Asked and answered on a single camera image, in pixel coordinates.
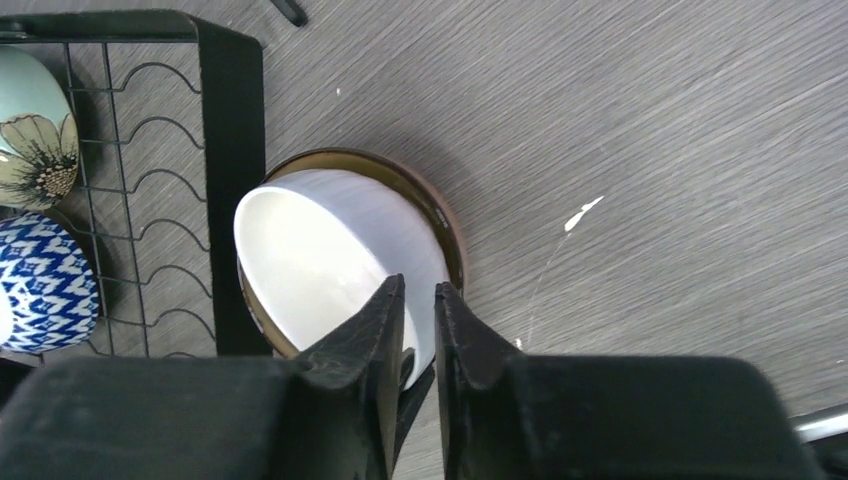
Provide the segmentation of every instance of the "flower pattern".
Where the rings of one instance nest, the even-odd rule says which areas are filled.
[[[58,129],[41,115],[18,115],[0,122],[0,137],[14,150],[0,150],[0,204],[44,210],[73,187],[79,158],[73,115]]]

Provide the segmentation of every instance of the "metal rod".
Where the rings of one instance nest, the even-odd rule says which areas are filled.
[[[792,419],[795,431],[805,442],[814,442],[848,432],[848,403]]]

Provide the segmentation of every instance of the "floral bowl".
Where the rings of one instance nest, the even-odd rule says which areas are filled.
[[[73,187],[79,135],[50,71],[0,45],[0,205],[44,210]]]

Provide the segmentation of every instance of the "dish rack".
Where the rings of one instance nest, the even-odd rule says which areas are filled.
[[[102,293],[86,344],[3,356],[271,355],[242,299],[232,235],[239,199],[265,174],[259,43],[147,10],[0,17],[0,44],[38,50],[67,92],[80,174],[47,214],[88,246]],[[167,111],[175,98],[196,112]]]

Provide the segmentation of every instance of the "bowl rim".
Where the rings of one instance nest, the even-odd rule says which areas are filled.
[[[321,155],[338,155],[348,156],[362,162],[363,164],[371,164],[378,167],[387,174],[386,178],[374,178],[372,175],[363,173],[361,168],[354,168],[350,165],[342,165],[335,167],[316,167],[313,163],[314,159]],[[468,254],[465,243],[465,238],[462,236],[458,228],[458,220],[456,214],[450,209],[447,201],[442,197],[438,190],[427,182],[421,175],[414,170],[411,170],[406,165],[402,165],[385,157],[365,152],[362,150],[343,148],[343,147],[328,147],[308,150],[286,160],[283,160],[279,165],[272,168],[262,180],[262,185],[283,177],[289,173],[300,170],[314,169],[330,169],[330,170],[346,170],[359,175],[376,180],[388,187],[392,191],[398,193],[407,202],[422,214],[427,224],[436,234],[436,239],[439,246],[445,255],[445,263],[448,267],[448,274],[451,283],[456,286],[460,294],[463,293],[468,283]],[[277,327],[268,312],[262,307],[255,290],[250,285],[244,272],[244,268],[240,260],[236,260],[238,271],[238,280],[250,316],[256,324],[259,331],[262,333],[265,340],[269,343],[275,353],[284,358],[293,358],[300,351],[286,337],[286,335]]]

